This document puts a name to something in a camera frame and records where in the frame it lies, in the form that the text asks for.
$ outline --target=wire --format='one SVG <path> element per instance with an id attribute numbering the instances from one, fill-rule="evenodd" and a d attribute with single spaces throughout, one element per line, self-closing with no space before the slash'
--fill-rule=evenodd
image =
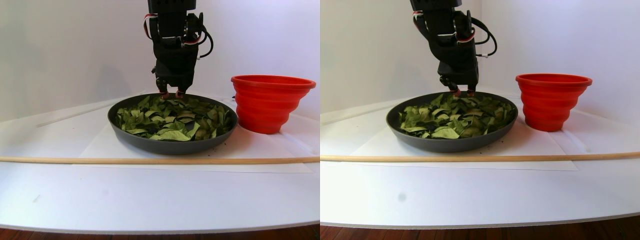
<path id="1" fill-rule="evenodd" d="M 205 35 L 204 35 L 204 38 L 202 38 L 202 41 L 198 42 L 198 45 L 202 45 L 202 44 L 204 44 L 204 42 L 206 42 L 206 41 L 207 41 L 207 38 L 208 38 L 208 36 L 205 34 Z"/>
<path id="2" fill-rule="evenodd" d="M 473 25 L 476 25 L 479 28 L 481 28 L 488 35 L 485 41 L 479 42 L 477 44 L 484 44 L 484 43 L 489 41 L 489 38 L 491 38 L 491 40 L 493 40 L 493 51 L 491 53 L 489 53 L 489 54 L 476 54 L 476 56 L 489 57 L 491 55 L 494 55 L 495 52 L 498 51 L 498 42 L 495 40 L 495 36 L 491 33 L 491 31 L 489 31 L 489 28 L 486 27 L 486 25 L 484 23 L 482 23 L 480 20 L 477 20 L 475 18 L 471 18 L 471 23 L 473 23 Z"/>
<path id="3" fill-rule="evenodd" d="M 211 38 L 211 35 L 206 29 L 204 30 L 204 34 L 209 39 L 209 43 L 211 43 L 211 46 L 209 47 L 209 52 L 205 53 L 204 55 L 201 55 L 200 58 L 204 58 L 208 56 L 213 51 L 213 38 Z"/>
<path id="4" fill-rule="evenodd" d="M 149 35 L 149 30 L 148 30 L 148 27 L 147 27 L 147 20 L 154 19 L 154 18 L 157 18 L 157 17 L 158 17 L 158 14 L 151 14 L 150 13 L 150 14 L 145 15 L 145 21 L 143 23 L 143 27 L 145 28 L 145 34 L 147 35 L 147 38 L 149 38 L 151 40 L 153 40 L 153 39 Z"/>
<path id="5" fill-rule="evenodd" d="M 184 45 L 200 45 L 200 44 L 202 44 L 201 40 L 202 40 L 202 34 L 200 36 L 198 36 L 198 39 L 196 39 L 195 41 L 184 42 Z"/>

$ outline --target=silicone bowl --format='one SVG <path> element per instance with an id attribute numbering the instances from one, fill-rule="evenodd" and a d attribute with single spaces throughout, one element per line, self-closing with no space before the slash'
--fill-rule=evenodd
<path id="1" fill-rule="evenodd" d="M 184 155 L 184 154 L 194 154 L 197 152 L 202 152 L 207 149 L 214 148 L 215 146 L 221 145 L 224 143 L 229 136 L 231 136 L 234 129 L 236 129 L 238 123 L 238 116 L 230 107 L 216 101 L 213 99 L 208 99 L 206 97 L 196 96 L 185 94 L 184 98 L 195 98 L 203 102 L 209 102 L 215 105 L 222 106 L 225 110 L 229 111 L 228 117 L 231 119 L 232 128 L 229 132 L 217 136 L 215 138 L 210 138 L 208 140 L 200 140 L 200 141 L 159 141 L 159 140 L 150 140 L 148 138 L 142 138 L 128 132 L 123 131 L 120 126 L 115 124 L 118 114 L 118 109 L 120 108 L 128 108 L 133 105 L 136 105 L 142 99 L 147 96 L 151 97 L 159 97 L 160 93 L 151 93 L 144 94 L 135 97 L 130 97 L 128 99 L 122 100 L 109 109 L 109 113 L 107 117 L 109 118 L 109 122 L 113 127 L 113 130 L 116 132 L 116 137 L 120 139 L 120 141 L 124 141 L 128 144 L 133 145 L 134 147 L 140 148 L 147 152 L 153 152 L 156 154 L 166 154 L 166 155 Z"/>
<path id="2" fill-rule="evenodd" d="M 471 138 L 461 138 L 461 139 L 427 139 L 427 138 L 418 138 L 414 136 L 410 136 L 404 133 L 402 129 L 400 129 L 400 119 L 398 118 L 398 113 L 404 111 L 407 106 L 419 106 L 426 102 L 431 102 L 433 99 L 436 99 L 440 94 L 443 93 L 432 93 L 429 95 L 424 95 L 420 97 L 416 97 L 414 99 L 409 99 L 403 103 L 398 104 L 396 107 L 391 109 L 389 113 L 387 113 L 387 125 L 391 127 L 395 136 L 402 142 L 409 144 L 413 147 L 427 150 L 429 152 L 464 152 L 469 150 L 474 150 L 477 148 L 481 148 L 487 146 L 494 141 L 501 139 L 504 135 L 506 135 L 509 130 L 513 127 L 513 124 L 516 122 L 515 120 L 518 118 L 518 111 L 515 111 L 516 116 L 513 120 L 507 124 L 507 126 L 498 129 L 495 132 L 491 132 L 482 136 L 476 136 Z M 444 92 L 444 95 L 451 95 L 450 92 Z M 460 97 L 466 97 L 467 93 L 462 92 Z M 500 97 L 498 95 L 476 92 L 476 97 L 484 97 L 488 96 L 495 100 L 499 100 L 501 102 L 508 103 L 511 105 L 513 109 L 518 109 L 518 107 L 508 99 L 504 97 Z"/>
<path id="3" fill-rule="evenodd" d="M 284 76 L 244 75 L 231 81 L 240 126 L 263 134 L 278 133 L 300 99 L 316 87 L 311 80 Z"/>
<path id="4" fill-rule="evenodd" d="M 525 122 L 546 132 L 562 129 L 580 95 L 593 83 L 588 77 L 570 74 L 522 74 L 516 81 Z"/>

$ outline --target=wooden floor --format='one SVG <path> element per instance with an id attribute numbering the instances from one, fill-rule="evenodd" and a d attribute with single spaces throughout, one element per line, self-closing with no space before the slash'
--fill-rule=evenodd
<path id="1" fill-rule="evenodd" d="M 539 227 L 479 228 L 459 230 L 376 230 L 320 227 L 322 240 L 640 240 L 640 216 Z"/>
<path id="2" fill-rule="evenodd" d="M 240 239 L 319 239 L 320 225 L 232 234 L 188 235 L 88 235 L 53 234 L 0 228 L 0 240 L 240 240 Z"/>

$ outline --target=black cable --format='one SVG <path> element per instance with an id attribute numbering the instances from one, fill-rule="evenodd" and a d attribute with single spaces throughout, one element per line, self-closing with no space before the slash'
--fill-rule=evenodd
<path id="1" fill-rule="evenodd" d="M 209 32 L 206 29 L 203 30 L 203 32 L 205 34 L 205 37 L 209 39 L 209 43 L 211 43 L 211 46 L 209 47 L 209 52 L 205 53 L 204 55 L 201 55 L 200 58 L 204 58 L 204 57 L 208 56 L 213 51 L 213 38 L 211 38 L 211 35 L 209 34 Z"/>
<path id="2" fill-rule="evenodd" d="M 197 45 L 199 46 L 201 44 L 204 44 L 204 42 L 206 42 L 206 41 L 207 41 L 207 35 L 204 35 L 204 38 L 202 38 L 202 40 L 200 42 L 198 42 Z"/>
<path id="3" fill-rule="evenodd" d="M 476 25 L 479 28 L 481 28 L 488 35 L 487 39 L 485 41 L 481 42 L 482 44 L 488 42 L 489 38 L 491 38 L 491 40 L 493 40 L 493 52 L 487 54 L 486 56 L 494 55 L 495 52 L 498 51 L 498 42 L 495 40 L 495 36 L 493 34 L 491 34 L 491 31 L 489 31 L 489 28 L 486 27 L 486 25 L 484 23 L 482 23 L 480 20 L 477 20 L 477 19 L 472 17 L 471 18 L 471 23 L 473 23 L 474 25 Z"/>

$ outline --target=dark gray bowl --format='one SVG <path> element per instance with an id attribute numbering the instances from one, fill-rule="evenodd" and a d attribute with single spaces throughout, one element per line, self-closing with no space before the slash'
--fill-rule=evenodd
<path id="1" fill-rule="evenodd" d="M 213 99 L 208 99 L 206 97 L 200 97 L 196 95 L 185 94 L 184 98 L 195 98 L 203 102 L 210 102 L 215 105 L 220 105 L 225 108 L 225 110 L 229 111 L 229 117 L 231 118 L 231 130 L 229 132 L 222 134 L 221 136 L 217 136 L 215 138 L 211 138 L 208 140 L 200 140 L 200 141 L 159 141 L 159 140 L 150 140 L 147 138 L 142 138 L 120 129 L 119 126 L 115 125 L 116 115 L 118 113 L 118 109 L 120 108 L 128 108 L 133 105 L 138 104 L 147 96 L 157 97 L 160 96 L 160 93 L 151 93 L 145 95 L 139 95 L 135 97 L 131 97 L 125 100 L 122 100 L 109 109 L 109 113 L 107 114 L 109 118 L 109 122 L 111 122 L 111 126 L 113 130 L 116 132 L 116 136 L 121 140 L 125 141 L 135 147 L 138 147 L 147 152 L 153 152 L 156 154 L 167 154 L 167 155 L 184 155 L 184 154 L 194 154 L 196 152 L 201 152 L 207 149 L 212 149 L 215 146 L 218 146 L 225 142 L 229 136 L 231 136 L 234 129 L 238 125 L 238 115 L 236 112 L 228 107 L 227 105 L 222 104 Z"/>
<path id="2" fill-rule="evenodd" d="M 474 150 L 477 148 L 487 146 L 493 143 L 494 141 L 499 140 L 504 135 L 506 135 L 507 132 L 509 132 L 509 130 L 511 130 L 511 128 L 513 127 L 513 124 L 516 122 L 516 119 L 518 118 L 518 111 L 516 111 L 516 117 L 507 126 L 501 129 L 498 129 L 495 132 L 491 132 L 486 135 L 476 136 L 472 138 L 441 140 L 441 139 L 418 138 L 418 137 L 405 134 L 404 131 L 400 129 L 401 122 L 400 122 L 400 119 L 398 119 L 398 112 L 403 112 L 407 106 L 418 106 L 418 105 L 423 105 L 425 103 L 431 102 L 440 94 L 443 94 L 443 93 L 433 93 L 433 94 L 424 95 L 421 97 L 416 97 L 414 99 L 410 99 L 401 104 L 398 104 L 396 107 L 391 109 L 391 111 L 389 111 L 389 113 L 387 114 L 387 125 L 391 127 L 394 134 L 396 135 L 396 137 L 398 137 L 398 139 L 400 139 L 400 141 L 403 141 L 406 144 L 409 144 L 413 147 L 416 147 L 422 150 L 427 150 L 430 152 L 464 152 L 464 151 Z M 445 96 L 451 95 L 451 93 L 449 92 L 445 92 L 444 94 Z M 467 93 L 463 92 L 461 97 L 466 97 L 466 96 L 467 96 Z M 513 102 L 511 102 L 508 99 L 505 99 L 504 97 L 500 97 L 498 95 L 483 93 L 483 92 L 476 92 L 476 96 L 477 97 L 489 96 L 495 100 L 508 103 L 509 105 L 511 105 L 511 107 L 513 107 L 513 109 L 518 109 L 518 107 L 516 107 L 516 105 L 513 104 Z"/>

